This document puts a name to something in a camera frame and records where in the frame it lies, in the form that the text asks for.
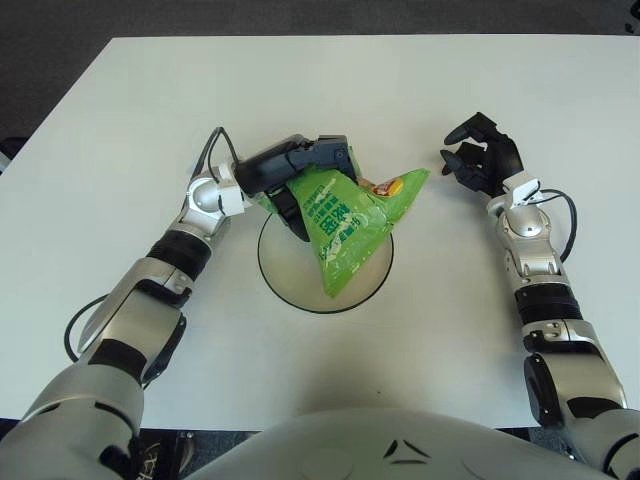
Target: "robot forearm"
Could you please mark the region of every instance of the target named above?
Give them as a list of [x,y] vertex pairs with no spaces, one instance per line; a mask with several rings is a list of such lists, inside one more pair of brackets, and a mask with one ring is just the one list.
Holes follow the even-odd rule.
[[456,141],[471,136],[488,144],[485,152],[463,143],[455,154],[443,151],[443,158],[460,183],[493,197],[487,211],[496,220],[523,342],[531,353],[524,372],[534,417],[543,427],[560,429],[591,466],[616,478],[636,478],[640,412],[626,409],[622,385],[593,326],[582,318],[550,243],[551,222],[537,205],[543,201],[540,182],[522,168],[513,141],[484,115],[456,132]]

